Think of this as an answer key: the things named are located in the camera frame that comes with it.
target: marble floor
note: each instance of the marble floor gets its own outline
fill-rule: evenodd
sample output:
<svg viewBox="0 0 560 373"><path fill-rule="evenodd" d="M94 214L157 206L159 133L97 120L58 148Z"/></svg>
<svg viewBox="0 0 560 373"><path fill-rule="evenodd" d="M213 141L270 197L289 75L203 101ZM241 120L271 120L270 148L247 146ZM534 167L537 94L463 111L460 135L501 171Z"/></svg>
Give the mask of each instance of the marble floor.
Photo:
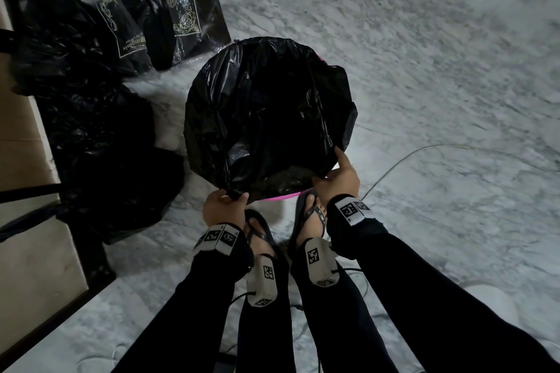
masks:
<svg viewBox="0 0 560 373"><path fill-rule="evenodd" d="M560 174L550 172L560 168L560 0L220 1L233 38L293 38L346 69L359 111L347 153L361 194L427 145L515 156L422 150L366 201L455 282L508 294L520 326L560 361ZM130 84L153 102L159 146L184 152L183 105L204 62ZM210 190L189 175L163 221L107 247L118 279L8 372L109 372L189 271ZM289 236L294 200L255 205L277 240ZM418 371L374 292L354 279L399 370ZM240 307L222 349L235 344ZM298 371L316 371L305 316L292 316Z"/></svg>

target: foot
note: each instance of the foot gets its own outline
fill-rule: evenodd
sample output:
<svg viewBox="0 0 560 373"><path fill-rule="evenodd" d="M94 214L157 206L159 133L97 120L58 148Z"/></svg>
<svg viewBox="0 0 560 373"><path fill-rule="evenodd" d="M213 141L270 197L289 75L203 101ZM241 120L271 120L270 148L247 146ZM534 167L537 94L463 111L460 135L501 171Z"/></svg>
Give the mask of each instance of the foot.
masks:
<svg viewBox="0 0 560 373"><path fill-rule="evenodd" d="M249 219L249 223L251 223L251 226L256 231L262 233L263 235L265 234L263 228L260 226L259 222L256 221L256 219ZM245 233L245 237L247 237L250 230L251 229L249 228L249 224L245 223L245 227L243 227L243 233ZM272 246L270 246L270 243L268 243L266 240L262 240L256 235L253 235L253 237L251 238L251 250L253 251L253 254L255 256L268 254L273 258L278 259L278 256L276 255L276 252L274 252L274 249L272 249Z"/></svg>
<svg viewBox="0 0 560 373"><path fill-rule="evenodd" d="M307 198L305 199L304 212L308 212L309 209L313 207L313 204L319 207L326 219L326 208L321 203L319 197L316 198L312 194L307 195ZM314 212L311 217L309 217L304 223L303 227L301 228L300 234L296 238L296 249L299 248L306 239L309 239L310 237L321 237L322 235L323 223L321 222L321 219L319 219L319 214Z"/></svg>

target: leg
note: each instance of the leg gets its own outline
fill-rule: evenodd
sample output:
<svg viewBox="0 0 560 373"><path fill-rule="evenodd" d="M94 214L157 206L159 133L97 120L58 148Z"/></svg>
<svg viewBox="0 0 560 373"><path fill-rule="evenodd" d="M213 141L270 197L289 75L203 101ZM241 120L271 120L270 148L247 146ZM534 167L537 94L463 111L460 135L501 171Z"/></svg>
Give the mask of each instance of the leg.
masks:
<svg viewBox="0 0 560 373"><path fill-rule="evenodd" d="M305 211L312 207L313 202L313 197L306 200ZM318 198L315 203L326 213ZM313 214L297 237L292 276L298 284L323 369L326 373L363 371L366 366L371 366L372 371L398 373L368 307L346 272L340 271L339 282L327 288L314 285L309 280L304 243L322 234L323 225L318 215Z"/></svg>
<svg viewBox="0 0 560 373"><path fill-rule="evenodd" d="M257 222L251 223L261 233ZM272 258L278 297L265 307L243 304L237 335L237 373L295 373L293 359L292 317L288 299L288 264L266 241L253 237L251 249L257 256Z"/></svg>

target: flip-flop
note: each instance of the flip-flop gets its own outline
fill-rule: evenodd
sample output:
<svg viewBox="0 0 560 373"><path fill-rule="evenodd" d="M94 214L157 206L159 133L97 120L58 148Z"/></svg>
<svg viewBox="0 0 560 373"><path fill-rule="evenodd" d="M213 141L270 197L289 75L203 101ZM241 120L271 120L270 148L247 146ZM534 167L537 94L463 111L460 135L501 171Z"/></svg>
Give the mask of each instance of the flip-flop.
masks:
<svg viewBox="0 0 560 373"><path fill-rule="evenodd" d="M256 219L256 221L259 223L259 225L264 230L264 233L261 233L260 231L255 229L251 225L251 223L249 223L249 219ZM247 224L249 226L249 232L248 232L248 235L247 235L247 243L248 243L249 246L251 246L251 240L253 239L253 236L256 236L256 237L258 237L258 238L262 239L263 241L268 242L270 244L270 246L272 247L272 249L276 253L278 259L280 259L280 260L284 259L285 260L284 254L282 253L282 251L280 250L280 248L278 247L278 245L274 241L274 237L272 236L272 232L270 231L270 227L268 227L267 221L264 219L264 217L258 211L252 210L251 208L249 208L248 210L245 210L245 221L247 221Z"/></svg>
<svg viewBox="0 0 560 373"><path fill-rule="evenodd" d="M302 193L298 196L296 202L296 219L293 224L293 231L292 236L290 237L290 242L288 243L288 256L293 260L296 255L296 239L300 234L301 229L303 228L305 222L311 217L314 213L318 214L319 220L323 223L323 233L321 237L325 235L326 229L326 219L323 215L323 212L317 205L315 205L315 201L313 201L313 206L305 211L305 200L307 196L312 194L317 198L317 192L315 189L309 189L307 192Z"/></svg>

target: person's left hand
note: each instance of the person's left hand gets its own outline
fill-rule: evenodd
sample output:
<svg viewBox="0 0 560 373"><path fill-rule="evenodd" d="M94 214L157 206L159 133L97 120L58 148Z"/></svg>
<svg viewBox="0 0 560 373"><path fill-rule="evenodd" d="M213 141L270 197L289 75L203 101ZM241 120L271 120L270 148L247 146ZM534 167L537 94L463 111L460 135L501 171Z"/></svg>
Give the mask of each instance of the person's left hand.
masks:
<svg viewBox="0 0 560 373"><path fill-rule="evenodd" d="M245 225L245 207L249 194L242 194L238 200L225 196L225 189L212 192L208 195L202 207L202 216L208 227L220 223L232 223L243 230Z"/></svg>

